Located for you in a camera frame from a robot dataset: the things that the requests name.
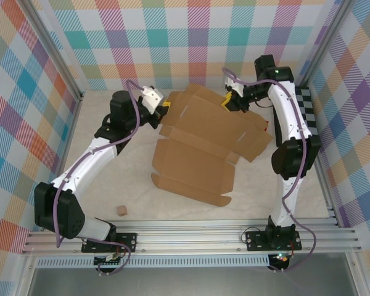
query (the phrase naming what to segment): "flattened cardboard box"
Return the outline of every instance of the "flattened cardboard box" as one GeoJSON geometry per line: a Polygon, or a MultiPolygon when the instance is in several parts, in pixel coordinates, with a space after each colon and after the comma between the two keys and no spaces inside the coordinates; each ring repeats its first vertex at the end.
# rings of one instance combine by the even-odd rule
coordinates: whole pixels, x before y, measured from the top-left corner
{"type": "Polygon", "coordinates": [[[240,156],[252,162],[272,137],[267,122],[253,112],[228,112],[224,97],[191,83],[172,92],[162,120],[152,166],[156,187],[223,207],[231,198],[234,169],[240,156]]]}

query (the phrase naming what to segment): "plaid wall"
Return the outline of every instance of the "plaid wall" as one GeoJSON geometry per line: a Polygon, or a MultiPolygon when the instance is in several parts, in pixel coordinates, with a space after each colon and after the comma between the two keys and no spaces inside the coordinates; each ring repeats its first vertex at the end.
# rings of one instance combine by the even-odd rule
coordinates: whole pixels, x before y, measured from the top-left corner
{"type": "Polygon", "coordinates": [[[370,0],[357,1],[310,89],[334,198],[370,274],[370,0]]]}
{"type": "Polygon", "coordinates": [[[300,81],[304,75],[306,74],[308,68],[310,67],[310,64],[311,62],[313,61],[314,57],[315,57],[315,54],[316,54],[316,51],[318,50],[319,48],[319,45],[321,44],[323,38],[325,37],[325,34],[327,33],[327,30],[336,14],[336,12],[338,11],[339,7],[340,7],[340,4],[341,4],[342,0],[335,0],[334,1],[334,4],[331,8],[331,10],[329,11],[329,14],[327,15],[324,23],[323,23],[323,26],[321,28],[321,31],[319,31],[318,33],[318,36],[317,38],[315,39],[315,42],[314,44],[312,45],[308,55],[307,55],[307,59],[305,61],[305,63],[303,64],[303,67],[299,73],[299,76],[297,78],[297,81],[300,81]]]}
{"type": "Polygon", "coordinates": [[[223,66],[254,80],[261,54],[298,74],[334,14],[326,20],[321,12],[338,2],[34,0],[85,89],[120,89],[127,78],[158,88],[221,87],[223,66]]]}
{"type": "Polygon", "coordinates": [[[0,296],[34,227],[33,190],[55,176],[76,102],[15,0],[0,1],[0,296]]]}

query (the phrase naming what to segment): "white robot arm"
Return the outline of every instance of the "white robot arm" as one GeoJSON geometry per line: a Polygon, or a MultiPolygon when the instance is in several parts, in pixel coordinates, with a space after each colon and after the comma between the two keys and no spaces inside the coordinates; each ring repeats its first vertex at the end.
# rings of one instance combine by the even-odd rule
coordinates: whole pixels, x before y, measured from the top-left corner
{"type": "Polygon", "coordinates": [[[257,59],[255,68],[258,77],[256,83],[240,82],[233,72],[223,69],[228,76],[225,81],[226,89],[230,92],[223,106],[229,111],[246,112],[250,103],[269,97],[276,114],[276,138],[282,139],[277,143],[277,150],[271,158],[278,180],[273,212],[263,233],[247,232],[247,248],[299,250],[302,246],[293,218],[298,190],[306,172],[312,167],[321,142],[319,136],[311,134],[304,122],[295,98],[294,78],[290,68],[276,67],[272,55],[263,55],[257,59]]]}
{"type": "MultiPolygon", "coordinates": [[[[157,128],[168,106],[163,106],[161,92],[152,87],[144,87],[138,100],[140,125],[150,123],[157,128]]],[[[81,209],[81,197],[90,182],[111,160],[113,160],[129,141],[117,145],[109,145],[127,137],[136,124],[135,112],[132,108],[128,91],[118,91],[110,101],[110,114],[97,130],[95,138],[79,159],[50,184],[40,183],[35,189],[35,222],[38,226],[54,231],[52,212],[53,196],[64,181],[58,200],[57,221],[59,233],[68,239],[84,237],[98,241],[111,240],[115,230],[111,224],[90,216],[81,209]]]]}

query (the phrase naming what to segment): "metal bracket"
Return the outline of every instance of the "metal bracket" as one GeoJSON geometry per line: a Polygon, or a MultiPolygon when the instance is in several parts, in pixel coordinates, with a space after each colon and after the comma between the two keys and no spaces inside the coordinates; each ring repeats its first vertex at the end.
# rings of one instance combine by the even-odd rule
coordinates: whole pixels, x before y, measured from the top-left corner
{"type": "MultiPolygon", "coordinates": [[[[136,251],[137,234],[136,233],[117,233],[115,242],[127,245],[131,252],[136,251]]],[[[100,244],[87,240],[82,243],[82,253],[115,253],[117,251],[116,245],[100,244]]],[[[120,252],[124,252],[125,248],[120,247],[120,252]]]]}
{"type": "MultiPolygon", "coordinates": [[[[287,245],[281,247],[279,250],[272,249],[268,242],[266,233],[264,231],[247,231],[245,233],[245,241],[247,243],[247,250],[249,252],[254,251],[292,251],[292,246],[287,245]]],[[[295,239],[292,241],[293,251],[299,251],[302,249],[302,242],[297,231],[295,231],[295,239]]]]}

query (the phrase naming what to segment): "floor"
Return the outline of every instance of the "floor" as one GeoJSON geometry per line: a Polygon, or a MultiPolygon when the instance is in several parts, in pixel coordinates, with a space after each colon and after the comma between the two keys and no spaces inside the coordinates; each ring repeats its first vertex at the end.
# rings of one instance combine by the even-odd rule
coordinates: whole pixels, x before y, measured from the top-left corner
{"type": "MultiPolygon", "coordinates": [[[[172,90],[164,89],[168,95],[172,90]]],[[[224,90],[215,90],[224,94],[224,90]]],[[[87,148],[101,121],[109,113],[113,91],[88,91],[76,124],[66,168],[87,148]]],[[[267,99],[260,105],[269,105],[267,99]]],[[[268,132],[274,135],[273,111],[252,106],[254,112],[269,120],[268,132]]],[[[143,126],[122,153],[110,162],[89,185],[82,197],[85,214],[104,220],[219,220],[258,219],[270,215],[276,196],[277,176],[271,168],[275,141],[252,163],[241,158],[236,165],[234,190],[229,205],[223,208],[198,202],[157,189],[150,178],[158,130],[143,126]],[[128,215],[119,217],[117,206],[125,205],[128,215]]],[[[305,177],[297,202],[298,218],[328,217],[316,171],[305,177]]]]}

